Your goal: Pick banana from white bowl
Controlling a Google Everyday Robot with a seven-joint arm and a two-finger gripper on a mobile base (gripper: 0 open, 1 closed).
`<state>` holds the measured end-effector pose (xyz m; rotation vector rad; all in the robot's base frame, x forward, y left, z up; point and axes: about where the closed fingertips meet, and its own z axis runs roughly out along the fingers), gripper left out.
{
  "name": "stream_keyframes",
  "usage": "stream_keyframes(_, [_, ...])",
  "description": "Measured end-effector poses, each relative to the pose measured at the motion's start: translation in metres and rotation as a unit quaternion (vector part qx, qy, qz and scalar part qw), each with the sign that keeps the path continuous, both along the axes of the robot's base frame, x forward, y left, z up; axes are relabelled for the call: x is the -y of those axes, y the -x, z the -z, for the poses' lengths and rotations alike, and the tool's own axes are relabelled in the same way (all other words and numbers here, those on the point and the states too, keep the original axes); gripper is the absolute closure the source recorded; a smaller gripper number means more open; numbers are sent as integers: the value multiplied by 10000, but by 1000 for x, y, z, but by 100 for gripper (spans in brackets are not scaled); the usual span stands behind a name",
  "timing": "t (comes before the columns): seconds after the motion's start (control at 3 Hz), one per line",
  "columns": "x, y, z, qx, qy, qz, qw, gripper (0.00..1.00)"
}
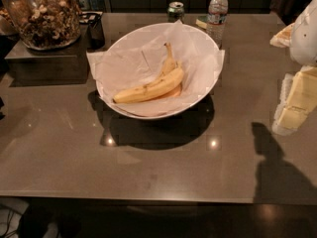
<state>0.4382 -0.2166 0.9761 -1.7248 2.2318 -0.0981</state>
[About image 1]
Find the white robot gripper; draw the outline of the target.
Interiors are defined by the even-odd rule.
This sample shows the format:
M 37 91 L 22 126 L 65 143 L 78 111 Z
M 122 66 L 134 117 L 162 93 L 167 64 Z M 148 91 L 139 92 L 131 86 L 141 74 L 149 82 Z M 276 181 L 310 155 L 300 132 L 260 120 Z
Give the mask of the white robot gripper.
M 272 131 L 286 136 L 296 132 L 317 107 L 317 0 L 312 0 L 295 23 L 284 27 L 269 43 L 289 47 L 291 58 L 304 65 L 295 75 L 285 75 L 273 116 Z

